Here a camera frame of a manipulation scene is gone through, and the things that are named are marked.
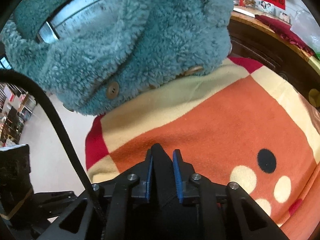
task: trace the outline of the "black polka dot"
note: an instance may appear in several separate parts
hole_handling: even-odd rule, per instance
[[[261,149],[258,152],[258,165],[265,173],[273,173],[277,162],[275,155],[268,149]]]

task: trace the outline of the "wooden button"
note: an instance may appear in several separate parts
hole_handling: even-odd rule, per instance
[[[107,98],[114,99],[119,94],[119,84],[118,82],[111,82],[107,87]]]
[[[231,43],[231,47],[230,47],[228,56],[229,56],[231,53],[232,53],[232,43]]]
[[[65,109],[69,110],[70,112],[74,112],[74,110],[73,110],[73,109],[69,109],[69,108],[67,108],[64,104],[62,104],[62,105],[63,105],[63,107],[64,107]]]
[[[192,74],[194,74],[196,72],[199,72],[201,70],[203,70],[202,66],[194,66],[194,67],[189,68],[183,75],[184,76],[190,76],[190,75],[192,75]]]

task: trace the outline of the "white polka dot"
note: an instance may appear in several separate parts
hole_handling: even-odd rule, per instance
[[[265,211],[265,213],[268,214],[268,216],[271,215],[271,204],[269,203],[268,200],[264,198],[259,198],[256,200],[256,202]]]
[[[250,194],[257,185],[257,176],[252,169],[240,165],[232,170],[230,181],[238,183],[248,194]]]
[[[278,180],[275,186],[273,195],[275,196],[276,201],[278,201],[279,203],[284,203],[288,200],[290,193],[291,193],[290,178],[287,176],[282,176]]]

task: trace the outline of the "white floor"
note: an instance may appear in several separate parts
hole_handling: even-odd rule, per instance
[[[83,116],[65,109],[56,96],[50,96],[85,168],[84,142],[93,116]],[[36,106],[23,129],[20,144],[30,147],[31,183],[35,193],[84,190],[64,151],[59,138],[41,106]]]

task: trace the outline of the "photograph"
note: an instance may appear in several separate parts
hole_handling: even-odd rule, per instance
[[[258,0],[258,9],[260,11],[263,11],[265,13],[274,15],[275,12],[275,6],[272,3],[265,2],[263,0]]]
[[[279,13],[279,18],[281,20],[284,20],[287,23],[290,23],[290,16],[287,15],[286,13],[282,12],[282,11],[280,11],[280,13]]]

